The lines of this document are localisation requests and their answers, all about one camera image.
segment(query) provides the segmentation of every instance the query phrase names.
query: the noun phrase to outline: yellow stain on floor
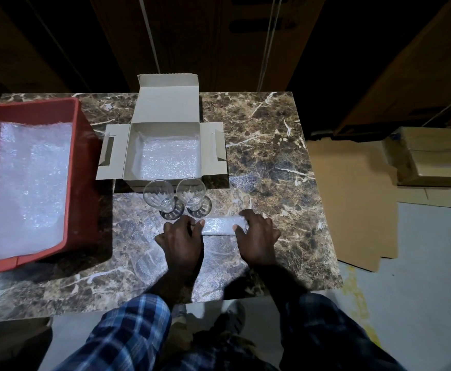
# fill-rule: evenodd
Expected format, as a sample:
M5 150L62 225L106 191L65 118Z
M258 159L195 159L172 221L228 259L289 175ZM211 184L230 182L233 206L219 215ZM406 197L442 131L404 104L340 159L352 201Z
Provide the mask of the yellow stain on floor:
M351 318L356 321L368 334L368 337L378 346L380 345L380 340L377 336L375 328L370 324L370 313L368 312L368 307L366 305L365 295L363 291L358 286L358 277L356 275L356 268L348 266L349 276L344 280L344 286L342 287L342 293L344 295L349 295L354 298L355 310L351 310Z

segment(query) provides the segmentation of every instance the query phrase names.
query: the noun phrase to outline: blue plaid shirt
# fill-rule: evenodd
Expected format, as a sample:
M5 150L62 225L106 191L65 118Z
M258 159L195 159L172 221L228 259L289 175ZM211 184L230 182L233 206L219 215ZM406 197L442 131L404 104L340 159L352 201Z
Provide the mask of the blue plaid shirt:
M326 297L304 293L280 312L282 370L371 369L403 370L365 331ZM169 333L171 312L157 295L143 294L107 312L86 343L57 371L151 370ZM163 369L273 370L237 337L204 341L163 365Z

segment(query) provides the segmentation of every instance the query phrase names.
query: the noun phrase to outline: person's left hand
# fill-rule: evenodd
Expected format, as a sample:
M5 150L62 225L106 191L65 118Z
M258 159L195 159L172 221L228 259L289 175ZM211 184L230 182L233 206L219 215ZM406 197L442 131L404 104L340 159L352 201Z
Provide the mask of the person's left hand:
M169 273L184 280L193 274L203 250L201 230L204 225L205 220L196 222L187 215L182 215L174 224L164 224L164 232L156 236L155 241L164 250Z

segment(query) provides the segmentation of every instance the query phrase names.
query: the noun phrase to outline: cardboard sheet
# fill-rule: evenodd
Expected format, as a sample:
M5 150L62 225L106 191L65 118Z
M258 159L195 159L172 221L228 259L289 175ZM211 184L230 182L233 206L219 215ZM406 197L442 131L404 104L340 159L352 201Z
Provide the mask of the cardboard sheet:
M376 272L396 258L396 169L380 142L307 142L337 259Z
M451 207L451 187L397 187L397 201L428 206Z

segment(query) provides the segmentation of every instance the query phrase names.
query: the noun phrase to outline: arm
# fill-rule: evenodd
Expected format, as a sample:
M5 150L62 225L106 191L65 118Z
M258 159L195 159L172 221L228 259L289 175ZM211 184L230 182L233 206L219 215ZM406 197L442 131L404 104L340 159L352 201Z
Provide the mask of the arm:
M144 294L104 314L86 343L56 371L153 369L169 333L170 310L203 251L204 224L204 220L195 224L186 215L164 224L164 233L155 241L166 255L167 273Z
M403 370L375 345L366 332L328 298L299 284L275 261L274 243L280 231L270 218L253 210L239 213L249 223L248 234L234 226L241 257L265 283L280 313L284 355L281 369L350 368Z

